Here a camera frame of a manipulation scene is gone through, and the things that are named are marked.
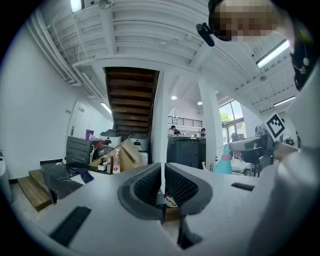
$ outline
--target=wooden stair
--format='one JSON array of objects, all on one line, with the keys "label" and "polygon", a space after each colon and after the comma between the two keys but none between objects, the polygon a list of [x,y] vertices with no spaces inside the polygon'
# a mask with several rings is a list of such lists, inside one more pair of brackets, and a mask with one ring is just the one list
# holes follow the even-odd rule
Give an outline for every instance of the wooden stair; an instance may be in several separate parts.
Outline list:
[{"label": "wooden stair", "polygon": [[113,130],[125,139],[130,134],[149,135],[159,72],[133,67],[108,67],[106,89]]},{"label": "wooden stair", "polygon": [[51,205],[49,190],[41,170],[29,171],[29,177],[18,178],[18,183],[33,207],[39,212]]}]

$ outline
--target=floor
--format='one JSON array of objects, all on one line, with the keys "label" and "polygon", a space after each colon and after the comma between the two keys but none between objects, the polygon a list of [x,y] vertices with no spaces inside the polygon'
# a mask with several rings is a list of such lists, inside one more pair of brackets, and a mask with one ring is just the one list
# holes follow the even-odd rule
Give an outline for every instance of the floor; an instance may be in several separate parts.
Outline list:
[{"label": "floor", "polygon": [[[47,208],[42,211],[37,212],[37,210],[32,206],[29,200],[26,198],[24,192],[21,190],[19,184],[10,185],[11,194],[12,194],[12,203],[11,207],[13,212],[20,218],[36,222],[39,218],[46,215],[50,208],[54,207],[53,204],[49,205]],[[163,224],[163,228],[169,233],[170,237],[174,241],[177,242],[178,234],[179,234],[179,220],[165,222]]]}]

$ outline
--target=white door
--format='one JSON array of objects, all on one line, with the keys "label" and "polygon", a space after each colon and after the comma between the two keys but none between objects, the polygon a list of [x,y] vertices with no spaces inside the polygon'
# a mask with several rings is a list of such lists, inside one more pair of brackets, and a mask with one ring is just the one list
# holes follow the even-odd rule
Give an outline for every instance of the white door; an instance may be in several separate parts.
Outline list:
[{"label": "white door", "polygon": [[90,129],[93,110],[82,101],[78,101],[75,108],[75,113],[72,118],[72,126],[70,135],[73,137],[85,139],[86,130]]}]

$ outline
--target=black railing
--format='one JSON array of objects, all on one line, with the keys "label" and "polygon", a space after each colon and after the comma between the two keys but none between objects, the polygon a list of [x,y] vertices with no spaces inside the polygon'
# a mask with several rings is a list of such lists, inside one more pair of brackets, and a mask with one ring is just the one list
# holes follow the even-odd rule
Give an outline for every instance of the black railing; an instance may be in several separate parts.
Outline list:
[{"label": "black railing", "polygon": [[194,127],[202,127],[202,121],[193,120],[187,118],[180,118],[174,116],[168,116],[168,124],[178,125],[178,126],[194,126]]}]

